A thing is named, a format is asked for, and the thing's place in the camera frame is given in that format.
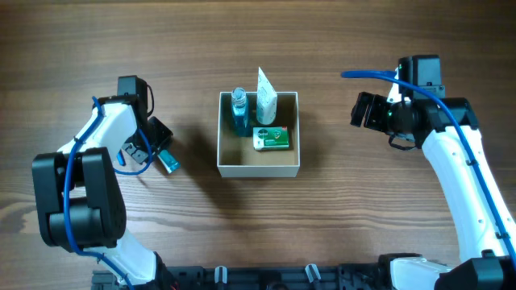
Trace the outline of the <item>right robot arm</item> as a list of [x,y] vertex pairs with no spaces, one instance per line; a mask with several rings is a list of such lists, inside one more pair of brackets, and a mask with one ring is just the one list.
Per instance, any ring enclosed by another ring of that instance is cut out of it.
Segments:
[[456,229],[460,263],[447,266],[415,253],[348,264],[348,287],[368,289],[513,289],[515,220],[485,158],[478,119],[463,97],[447,97],[437,55],[399,59],[393,71],[342,72],[379,79],[388,96],[362,92],[351,125],[388,135],[401,151],[422,150],[435,171]]

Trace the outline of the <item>white lotion tube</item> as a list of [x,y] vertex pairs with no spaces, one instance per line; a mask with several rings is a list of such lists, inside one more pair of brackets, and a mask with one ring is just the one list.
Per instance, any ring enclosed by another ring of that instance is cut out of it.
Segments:
[[277,115],[277,92],[261,68],[258,68],[256,94],[256,119],[263,125],[271,125]]

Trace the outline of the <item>blue mouthwash bottle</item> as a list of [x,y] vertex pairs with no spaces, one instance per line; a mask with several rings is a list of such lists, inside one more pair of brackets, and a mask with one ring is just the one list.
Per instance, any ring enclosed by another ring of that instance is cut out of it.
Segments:
[[231,113],[235,133],[239,137],[248,137],[251,134],[249,100],[245,89],[241,87],[231,92]]

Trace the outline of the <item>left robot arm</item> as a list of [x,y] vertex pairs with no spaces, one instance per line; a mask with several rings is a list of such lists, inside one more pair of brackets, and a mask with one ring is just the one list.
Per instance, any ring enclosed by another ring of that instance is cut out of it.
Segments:
[[58,151],[31,166],[40,235],[50,247],[96,259],[124,289],[177,289],[162,258],[127,229],[115,168],[129,155],[144,173],[154,160],[179,168],[168,150],[172,131],[153,116],[151,86],[136,75],[118,78],[117,93],[93,99],[89,121]]

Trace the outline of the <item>green Dettol soap box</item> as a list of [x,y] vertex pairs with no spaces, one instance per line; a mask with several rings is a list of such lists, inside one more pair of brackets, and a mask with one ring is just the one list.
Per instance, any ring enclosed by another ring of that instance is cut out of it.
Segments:
[[256,151],[275,151],[289,149],[289,132],[286,126],[254,127],[253,147]]

